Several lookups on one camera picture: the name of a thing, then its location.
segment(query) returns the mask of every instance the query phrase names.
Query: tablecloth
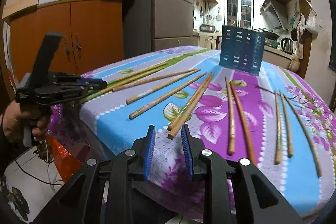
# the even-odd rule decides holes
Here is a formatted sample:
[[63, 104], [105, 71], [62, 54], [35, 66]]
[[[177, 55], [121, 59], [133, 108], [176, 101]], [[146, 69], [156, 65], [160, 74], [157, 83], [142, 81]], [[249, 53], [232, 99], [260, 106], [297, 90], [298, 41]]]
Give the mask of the tablecloth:
[[[151, 52], [88, 72], [84, 77], [102, 78], [105, 81], [118, 79], [128, 73], [141, 70], [169, 60], [171, 66], [148, 77], [170, 72], [200, 68], [212, 72], [214, 77], [198, 105], [187, 121], [192, 136], [203, 140], [206, 148], [219, 153], [223, 158], [238, 161], [246, 157], [246, 145], [239, 114], [235, 108], [236, 152], [227, 154], [228, 105], [225, 77], [232, 80], [241, 100], [245, 117], [251, 131], [257, 167], [285, 196], [300, 216], [314, 214], [321, 210], [335, 190], [336, 164], [336, 120], [333, 113], [318, 94], [298, 75], [278, 66], [262, 62], [258, 76], [234, 71], [218, 65], [220, 51], [194, 46], [176, 47]], [[76, 131], [75, 142], [94, 147], [88, 141], [91, 131], [97, 135], [114, 154], [131, 148], [134, 140], [146, 135], [148, 126], [156, 128], [156, 143], [150, 173], [150, 182], [139, 188], [159, 204], [193, 219], [201, 219], [203, 214], [204, 183], [188, 180], [180, 133], [174, 140], [167, 138], [167, 126], [184, 106], [196, 88], [204, 80], [200, 78], [175, 95], [162, 101], [137, 118], [128, 115], [151, 102], [183, 82], [193, 78], [188, 76], [130, 105], [125, 100], [167, 81], [162, 79], [135, 86], [118, 92], [109, 92], [85, 103], [80, 109], [80, 119], [87, 128], [84, 135]], [[283, 160], [274, 164], [276, 146], [276, 114], [274, 95], [269, 91], [281, 90], [291, 98], [297, 112], [314, 140], [322, 168], [318, 178], [307, 139], [300, 124], [287, 105], [292, 131], [294, 156], [287, 157], [287, 135], [282, 104]], [[49, 133], [61, 138], [63, 143], [74, 142], [69, 130], [57, 127], [62, 123], [60, 106], [55, 106], [55, 114]]]

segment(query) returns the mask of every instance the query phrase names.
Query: black cable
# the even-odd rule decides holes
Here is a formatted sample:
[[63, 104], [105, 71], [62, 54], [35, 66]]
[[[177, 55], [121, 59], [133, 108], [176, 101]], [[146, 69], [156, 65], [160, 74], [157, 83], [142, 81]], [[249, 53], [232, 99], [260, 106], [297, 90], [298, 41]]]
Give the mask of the black cable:
[[[3, 131], [4, 134], [5, 134], [5, 130], [4, 130], [4, 128], [3, 128], [3, 119], [4, 119], [5, 112], [6, 112], [7, 108], [8, 108], [8, 106], [6, 107], [6, 109], [5, 109], [5, 111], [3, 112], [2, 117], [1, 117], [1, 128], [2, 128], [2, 131]], [[19, 163], [16, 161], [16, 159], [14, 159], [14, 161], [16, 162], [17, 166], [19, 166], [19, 168], [21, 169], [21, 171], [24, 172], [26, 175], [29, 175], [29, 176], [31, 176], [32, 178], [34, 178], [34, 179], [36, 179], [36, 180], [38, 180], [38, 181], [40, 181], [40, 182], [43, 182], [43, 183], [45, 183], [45, 184], [63, 186], [63, 184], [49, 183], [49, 182], [45, 182], [45, 181], [43, 181], [43, 180], [38, 179], [37, 177], [35, 177], [35, 176], [29, 174], [28, 172], [26, 172], [25, 170], [23, 170], [22, 167], [19, 165]]]

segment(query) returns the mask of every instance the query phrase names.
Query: gray refrigerator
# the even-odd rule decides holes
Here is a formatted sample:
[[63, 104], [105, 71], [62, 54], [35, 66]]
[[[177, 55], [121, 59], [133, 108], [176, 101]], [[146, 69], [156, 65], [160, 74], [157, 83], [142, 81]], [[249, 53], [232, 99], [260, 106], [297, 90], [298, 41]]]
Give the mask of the gray refrigerator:
[[123, 19], [125, 58], [193, 44], [194, 0], [135, 0]]

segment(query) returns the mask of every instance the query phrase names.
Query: floor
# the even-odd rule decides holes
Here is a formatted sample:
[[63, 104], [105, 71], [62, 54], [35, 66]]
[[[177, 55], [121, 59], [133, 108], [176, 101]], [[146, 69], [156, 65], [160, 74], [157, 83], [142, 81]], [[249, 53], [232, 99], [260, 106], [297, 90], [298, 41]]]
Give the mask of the floor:
[[[20, 164], [23, 170], [30, 173], [31, 175], [48, 182], [47, 167], [48, 165], [38, 158], [37, 154], [33, 154], [36, 148], [31, 148], [27, 150], [23, 155], [21, 155], [17, 162]], [[21, 191], [22, 196], [26, 199], [29, 206], [29, 213], [20, 217], [26, 223], [29, 223], [35, 219], [38, 213], [43, 209], [43, 207], [50, 201], [54, 196], [54, 192], [50, 185], [39, 182], [38, 180], [30, 177], [23, 173], [15, 162], [11, 163], [6, 171], [6, 185], [8, 190], [12, 193], [12, 187], [17, 188]], [[60, 179], [54, 163], [49, 166], [49, 176], [51, 181], [56, 178]], [[55, 191], [58, 191], [61, 186], [55, 186]], [[10, 203], [11, 207], [14, 209], [16, 214], [20, 216], [18, 210], [15, 209], [14, 204]], [[176, 216], [169, 220], [166, 224], [197, 224], [199, 222], [187, 219], [182, 216]]]

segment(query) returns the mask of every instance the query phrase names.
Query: plastic basket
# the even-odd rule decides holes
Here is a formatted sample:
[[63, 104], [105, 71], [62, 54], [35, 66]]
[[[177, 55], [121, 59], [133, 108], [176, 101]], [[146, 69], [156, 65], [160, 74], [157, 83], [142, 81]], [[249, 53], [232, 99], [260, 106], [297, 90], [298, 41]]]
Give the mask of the plastic basket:
[[219, 64], [258, 75], [265, 46], [265, 35], [233, 26], [223, 26]]

